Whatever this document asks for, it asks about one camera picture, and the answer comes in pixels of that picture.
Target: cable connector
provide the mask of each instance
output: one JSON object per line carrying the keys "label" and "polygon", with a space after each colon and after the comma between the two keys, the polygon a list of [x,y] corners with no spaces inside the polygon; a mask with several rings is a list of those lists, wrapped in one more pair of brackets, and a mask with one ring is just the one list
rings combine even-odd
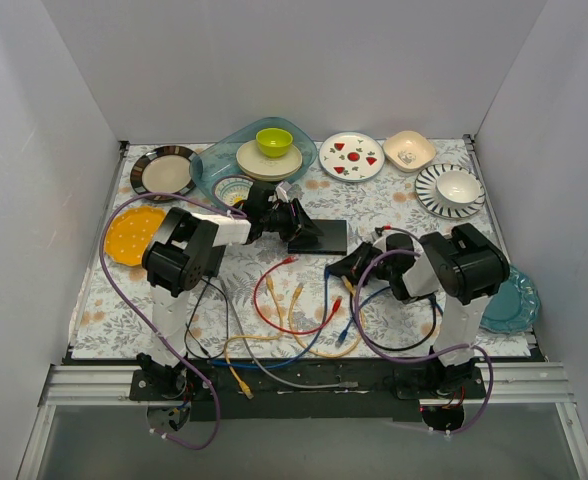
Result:
{"label": "cable connector", "polygon": [[343,297],[338,297],[334,300],[334,305],[332,305],[332,313],[336,313],[339,308],[341,308],[341,302],[343,301]]}
{"label": "cable connector", "polygon": [[274,290],[274,280],[272,280],[271,275],[265,277],[265,285],[267,285],[268,290]]}
{"label": "cable connector", "polygon": [[341,388],[358,388],[358,382],[341,382],[338,386]]}
{"label": "cable connector", "polygon": [[341,277],[341,280],[343,280],[343,285],[345,285],[347,291],[354,295],[354,285],[352,285],[352,282],[350,282],[345,275]]}
{"label": "cable connector", "polygon": [[201,344],[199,343],[199,345],[198,345],[198,346],[201,348],[201,353],[202,353],[203,355],[205,355],[207,358],[212,358],[212,356],[210,355],[210,352],[208,352],[207,350],[205,350],[205,347],[204,347],[203,345],[201,345]]}
{"label": "cable connector", "polygon": [[296,287],[296,290],[294,290],[294,293],[292,294],[292,303],[298,300],[298,297],[301,296],[301,293],[303,293],[303,282],[299,283]]}
{"label": "cable connector", "polygon": [[334,342],[334,346],[336,348],[341,348],[341,345],[343,345],[343,342],[345,342],[345,339],[347,338],[347,333],[349,331],[349,325],[348,328],[345,328],[341,334],[338,336],[338,338],[336,339],[336,342]]}
{"label": "cable connector", "polygon": [[250,389],[250,386],[247,383],[241,381],[239,382],[238,386],[241,387],[241,391],[245,394],[248,400],[254,398],[254,394],[252,393],[252,390]]}

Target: teal plate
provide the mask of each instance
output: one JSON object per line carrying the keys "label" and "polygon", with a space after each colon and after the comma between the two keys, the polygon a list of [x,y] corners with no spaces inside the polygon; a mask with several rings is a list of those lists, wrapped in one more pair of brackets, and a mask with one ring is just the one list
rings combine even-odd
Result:
{"label": "teal plate", "polygon": [[532,280],[514,266],[510,276],[488,304],[481,327],[493,333],[519,333],[538,317],[541,301]]}

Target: green bowl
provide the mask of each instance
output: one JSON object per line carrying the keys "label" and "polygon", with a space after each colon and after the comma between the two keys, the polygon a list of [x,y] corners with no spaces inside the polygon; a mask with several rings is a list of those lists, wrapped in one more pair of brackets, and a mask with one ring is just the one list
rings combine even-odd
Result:
{"label": "green bowl", "polygon": [[292,140],[292,134],[281,128],[266,128],[256,134],[259,150],[270,158],[285,155],[292,145]]}

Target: table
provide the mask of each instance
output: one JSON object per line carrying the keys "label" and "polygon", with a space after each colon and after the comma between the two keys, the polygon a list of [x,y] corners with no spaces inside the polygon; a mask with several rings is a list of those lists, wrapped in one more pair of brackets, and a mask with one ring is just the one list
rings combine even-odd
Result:
{"label": "table", "polygon": [[[434,163],[452,163],[474,170],[463,140],[432,140],[437,149]],[[159,145],[131,145],[123,162],[123,169],[117,185],[112,208],[131,198],[134,193],[129,183],[132,165],[146,152]],[[187,147],[199,151],[208,145],[191,144]],[[405,228],[417,235],[439,231],[449,233],[453,226],[469,222],[499,245],[496,231],[492,225],[487,206],[475,216],[461,221],[437,218],[427,212],[416,199],[414,192],[415,175],[404,174],[386,162],[383,170],[373,180],[347,184],[326,175],[318,162],[315,162],[306,174],[290,190],[303,204],[311,218],[344,218],[348,222],[348,251],[351,252],[362,241],[369,240],[375,227],[391,224]],[[194,190],[190,198],[210,203],[201,192]],[[169,210],[172,206],[186,207],[181,202],[160,205]],[[257,279],[270,266],[287,256],[286,246],[276,234],[264,236],[252,245],[235,245],[228,247],[221,264],[219,279],[224,281],[232,293],[231,301],[243,322],[246,334],[273,335],[274,329],[265,324],[252,306],[252,291]],[[292,293],[299,284],[304,285],[303,293],[294,310],[293,318],[297,329],[310,329],[318,325],[323,313],[323,267],[338,260],[337,256],[302,255],[299,260],[278,269],[272,275],[281,309],[289,308]],[[123,291],[142,307],[148,316],[152,314],[150,286],[146,281],[146,272],[141,268],[130,268],[116,264],[108,259],[108,267]],[[196,302],[204,285],[197,286],[190,298],[190,310]],[[364,289],[365,295],[384,286],[382,282],[371,281]],[[81,306],[73,326],[70,345],[73,347],[73,359],[133,359],[139,352],[150,352],[152,334],[147,326],[116,295],[107,283],[98,260],[92,266],[92,275],[87,287],[89,294]],[[330,297],[333,301],[343,296],[343,303],[335,318],[323,330],[315,348],[326,353],[338,353],[334,346],[336,339],[348,321],[348,293],[340,280],[330,280]],[[445,295],[437,294],[442,304]],[[273,322],[278,323],[276,308],[266,291],[260,289],[259,305],[263,313]],[[389,346],[403,346],[414,343],[429,332],[432,313],[427,301],[404,306],[396,301],[390,293],[377,297],[365,309],[367,332],[378,343]],[[228,326],[225,323],[225,305],[220,294],[208,289],[194,317],[191,333],[211,355],[219,353],[227,337]],[[238,334],[234,318],[230,314],[229,331]],[[348,346],[357,335],[352,328],[344,345]],[[435,340],[405,352],[405,356],[424,355]],[[305,343],[311,336],[303,337]],[[279,341],[253,342],[252,350],[259,357],[291,357],[301,348],[289,335]],[[477,343],[492,356],[522,357],[529,356],[528,341],[525,335],[499,335],[480,331]],[[188,336],[188,345],[195,352],[196,343]],[[247,351],[240,341],[231,342],[229,348],[233,358],[246,358]],[[361,342],[349,357],[375,357],[376,355]]]}

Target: red cable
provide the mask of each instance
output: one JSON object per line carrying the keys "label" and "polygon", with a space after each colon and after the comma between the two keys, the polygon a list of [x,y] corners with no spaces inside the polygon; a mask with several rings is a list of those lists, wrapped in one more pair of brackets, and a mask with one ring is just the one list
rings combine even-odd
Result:
{"label": "red cable", "polygon": [[318,332],[319,330],[324,328],[325,325],[330,323],[330,320],[334,316],[333,314],[341,306],[341,297],[336,299],[336,301],[334,302],[334,306],[332,307],[332,314],[328,315],[327,319],[321,325],[319,325],[318,327],[316,327],[312,330],[306,330],[306,331],[301,331],[301,332],[298,332],[296,330],[288,330],[287,328],[283,328],[279,325],[276,325],[275,323],[272,323],[265,315],[263,315],[263,312],[261,312],[261,309],[258,306],[258,298],[257,298],[258,297],[258,287],[261,286],[261,283],[263,283],[263,280],[265,279],[265,277],[267,277],[270,273],[272,273],[274,270],[276,270],[281,265],[287,265],[288,263],[295,262],[296,260],[297,260],[296,257],[287,257],[285,260],[283,260],[280,263],[277,263],[276,265],[271,267],[267,272],[265,272],[263,275],[261,275],[261,278],[258,279],[258,282],[256,282],[256,286],[254,287],[254,308],[256,309],[256,313],[258,313],[259,317],[261,317],[263,319],[263,321],[265,321],[267,324],[274,327],[275,329],[280,330],[281,332],[290,333],[292,335],[309,335],[310,333]]}
{"label": "red cable", "polygon": [[460,407],[461,405],[463,405],[463,400],[465,400],[465,387],[461,387],[461,399],[458,402],[458,405],[456,405],[457,407]]}

